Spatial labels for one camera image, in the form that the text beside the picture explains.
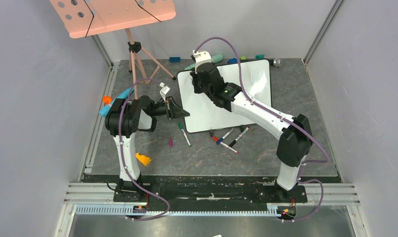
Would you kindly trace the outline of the white whiteboard black frame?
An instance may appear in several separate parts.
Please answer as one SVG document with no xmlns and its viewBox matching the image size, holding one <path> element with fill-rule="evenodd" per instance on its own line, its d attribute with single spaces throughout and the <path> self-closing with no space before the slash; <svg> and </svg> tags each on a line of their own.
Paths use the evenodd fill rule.
<svg viewBox="0 0 398 237">
<path fill-rule="evenodd" d="M 268 59 L 241 62 L 242 82 L 250 97 L 268 106 L 272 104 L 270 61 Z M 241 115 L 219 108 L 204 94 L 194 93 L 190 71 L 177 74 L 182 108 L 190 113 L 185 117 L 189 133 L 217 130 L 240 125 L 253 124 Z"/>
</svg>

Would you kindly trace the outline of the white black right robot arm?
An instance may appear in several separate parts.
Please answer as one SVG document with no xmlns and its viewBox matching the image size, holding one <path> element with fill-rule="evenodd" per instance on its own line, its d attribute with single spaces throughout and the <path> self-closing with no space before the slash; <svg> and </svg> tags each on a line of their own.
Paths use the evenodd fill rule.
<svg viewBox="0 0 398 237">
<path fill-rule="evenodd" d="M 192 69 L 190 75 L 196 94 L 205 94 L 216 107 L 251 120 L 278 140 L 276 154 L 281 167 L 275 182 L 275 196 L 280 201 L 290 200 L 298 184 L 301 163 L 313 145 L 308 118 L 258 104 L 240 85 L 225 82 L 214 63 L 203 63 Z"/>
</svg>

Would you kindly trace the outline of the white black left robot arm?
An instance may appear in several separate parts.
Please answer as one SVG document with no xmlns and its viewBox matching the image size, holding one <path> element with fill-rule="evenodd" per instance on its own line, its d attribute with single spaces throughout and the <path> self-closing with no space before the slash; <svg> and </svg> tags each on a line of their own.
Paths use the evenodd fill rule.
<svg viewBox="0 0 398 237">
<path fill-rule="evenodd" d="M 135 149 L 136 133 L 154 132 L 157 116 L 166 116 L 172 120 L 188 117 L 190 113 L 178 105 L 172 96 L 155 102 L 147 95 L 132 101 L 116 99 L 107 112 L 105 128 L 113 137 L 118 150 L 120 180 L 132 182 L 140 178 Z"/>
</svg>

